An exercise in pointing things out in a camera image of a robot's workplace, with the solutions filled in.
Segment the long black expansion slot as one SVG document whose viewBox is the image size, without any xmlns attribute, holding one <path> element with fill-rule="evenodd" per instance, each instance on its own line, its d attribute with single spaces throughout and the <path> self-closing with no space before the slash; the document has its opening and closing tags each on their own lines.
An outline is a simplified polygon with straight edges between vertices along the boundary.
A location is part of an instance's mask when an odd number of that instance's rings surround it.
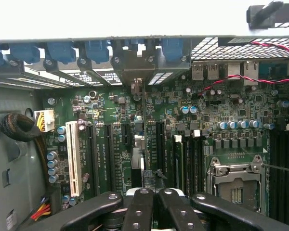
<svg viewBox="0 0 289 231">
<path fill-rule="evenodd" d="M 100 194 L 99 185 L 99 171 L 98 171 L 98 156 L 97 156 L 97 143 L 96 143 L 96 128 L 94 124 L 88 124 L 87 138 L 88 138 L 88 148 L 89 156 L 91 157 L 92 163 L 92 181 L 93 181 L 93 195 L 97 196 Z"/>
<path fill-rule="evenodd" d="M 157 149 L 157 168 L 165 171 L 165 131 L 164 122 L 156 122 L 156 149 Z"/>
<path fill-rule="evenodd" d="M 104 124 L 105 142 L 105 165 L 107 186 L 110 191 L 116 192 L 115 156 L 113 142 L 113 127 L 111 124 Z"/>
</svg>

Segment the thin metal locking lever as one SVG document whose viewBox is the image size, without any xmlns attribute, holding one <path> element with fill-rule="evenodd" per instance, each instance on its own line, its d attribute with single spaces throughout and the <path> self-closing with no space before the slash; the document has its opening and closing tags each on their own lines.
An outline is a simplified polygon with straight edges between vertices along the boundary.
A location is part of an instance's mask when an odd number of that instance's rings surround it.
<svg viewBox="0 0 289 231">
<path fill-rule="evenodd" d="M 274 169 L 279 169 L 279 170 L 283 170 L 283 171 L 288 171 L 289 172 L 289 168 L 285 168 L 285 167 L 279 167 L 279 166 L 269 165 L 269 164 L 265 164 L 265 163 L 262 163 L 261 166 L 274 168 Z"/>
</svg>

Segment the green motherboard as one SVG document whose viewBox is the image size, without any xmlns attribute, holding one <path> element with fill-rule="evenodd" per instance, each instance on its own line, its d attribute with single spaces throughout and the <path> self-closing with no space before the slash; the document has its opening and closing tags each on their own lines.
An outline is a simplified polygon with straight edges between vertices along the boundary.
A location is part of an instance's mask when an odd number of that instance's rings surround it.
<svg viewBox="0 0 289 231">
<path fill-rule="evenodd" d="M 289 168 L 289 77 L 275 74 L 276 64 L 258 68 L 258 82 L 232 78 L 218 83 L 184 73 L 164 86 L 146 87 L 148 167 L 156 173 L 153 189 L 176 188 L 173 135 L 181 135 L 184 153 L 184 195 L 205 192 L 206 171 L 212 157 L 222 164 L 246 163 L 258 154 L 263 163 Z M 122 143 L 125 86 L 72 88 L 43 93 L 44 110 L 54 110 L 55 130 L 43 133 L 47 151 L 46 180 L 58 187 L 63 209 L 93 195 L 88 124 L 96 128 L 100 194 L 110 191 L 105 165 L 104 124 L 113 127 L 116 189 L 131 189 L 131 166 Z M 77 121 L 82 193 L 70 193 L 66 122 Z M 165 171 L 157 168 L 156 122 L 164 122 Z M 289 172 L 262 167 L 265 172 L 265 215 L 289 224 Z"/>
</svg>

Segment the white power connector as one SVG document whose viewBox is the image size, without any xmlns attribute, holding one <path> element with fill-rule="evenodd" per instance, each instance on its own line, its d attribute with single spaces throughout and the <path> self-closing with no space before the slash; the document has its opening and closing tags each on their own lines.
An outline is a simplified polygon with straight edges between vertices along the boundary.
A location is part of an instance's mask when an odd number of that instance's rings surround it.
<svg viewBox="0 0 289 231">
<path fill-rule="evenodd" d="M 54 110 L 40 110 L 34 112 L 36 126 L 41 132 L 50 132 L 55 130 Z"/>
</svg>

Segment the white PCI expansion slot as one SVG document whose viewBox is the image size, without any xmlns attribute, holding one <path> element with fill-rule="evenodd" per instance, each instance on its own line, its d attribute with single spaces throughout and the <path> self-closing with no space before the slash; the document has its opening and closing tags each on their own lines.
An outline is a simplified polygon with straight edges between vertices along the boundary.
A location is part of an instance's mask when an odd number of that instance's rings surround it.
<svg viewBox="0 0 289 231">
<path fill-rule="evenodd" d="M 77 121 L 66 122 L 66 146 L 68 156 L 70 193 L 79 197 L 82 193 L 79 130 Z"/>
</svg>

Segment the short black expansion slot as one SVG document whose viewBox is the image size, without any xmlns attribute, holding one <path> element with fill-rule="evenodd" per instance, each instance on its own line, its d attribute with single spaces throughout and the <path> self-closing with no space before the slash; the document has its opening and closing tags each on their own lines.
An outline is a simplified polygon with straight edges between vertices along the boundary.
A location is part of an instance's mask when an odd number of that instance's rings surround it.
<svg viewBox="0 0 289 231">
<path fill-rule="evenodd" d="M 130 145 L 130 124 L 129 123 L 122 123 L 121 124 L 121 134 L 122 134 L 122 142 L 124 145 Z"/>
</svg>

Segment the dark grey block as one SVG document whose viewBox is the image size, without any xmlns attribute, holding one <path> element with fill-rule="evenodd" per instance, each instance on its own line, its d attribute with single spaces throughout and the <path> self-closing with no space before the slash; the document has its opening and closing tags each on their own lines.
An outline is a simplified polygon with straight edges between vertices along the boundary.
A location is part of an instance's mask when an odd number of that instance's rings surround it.
<svg viewBox="0 0 289 231">
<path fill-rule="evenodd" d="M 250 30 L 289 27 L 289 3 L 273 0 L 267 5 L 251 5 L 246 11 Z"/>
</svg>

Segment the metal CPU socket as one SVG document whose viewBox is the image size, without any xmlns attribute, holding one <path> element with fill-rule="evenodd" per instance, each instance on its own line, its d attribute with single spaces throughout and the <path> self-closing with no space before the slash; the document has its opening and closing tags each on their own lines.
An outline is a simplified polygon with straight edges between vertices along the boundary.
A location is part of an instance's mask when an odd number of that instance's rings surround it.
<svg viewBox="0 0 289 231">
<path fill-rule="evenodd" d="M 262 164 L 258 154 L 250 162 L 239 164 L 222 164 L 212 157 L 206 171 L 205 192 L 264 215 L 266 183 Z"/>
</svg>

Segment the black open PC case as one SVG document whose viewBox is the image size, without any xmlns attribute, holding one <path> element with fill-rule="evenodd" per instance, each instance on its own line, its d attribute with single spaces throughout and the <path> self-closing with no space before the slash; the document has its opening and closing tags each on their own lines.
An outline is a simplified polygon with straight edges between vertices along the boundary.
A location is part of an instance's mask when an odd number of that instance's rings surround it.
<svg viewBox="0 0 289 231">
<path fill-rule="evenodd" d="M 273 72 L 289 77 L 289 35 L 0 42 L 0 231 L 24 231 L 80 204 L 63 209 L 58 187 L 46 180 L 47 147 L 34 112 L 45 109 L 42 95 L 49 90 L 123 86 L 111 64 L 114 50 L 121 49 L 154 54 L 156 67 L 146 87 L 167 85 L 187 72 L 197 81 L 254 83 L 264 64 L 276 64 Z M 158 191 L 151 231 L 176 231 L 165 224 Z"/>
</svg>

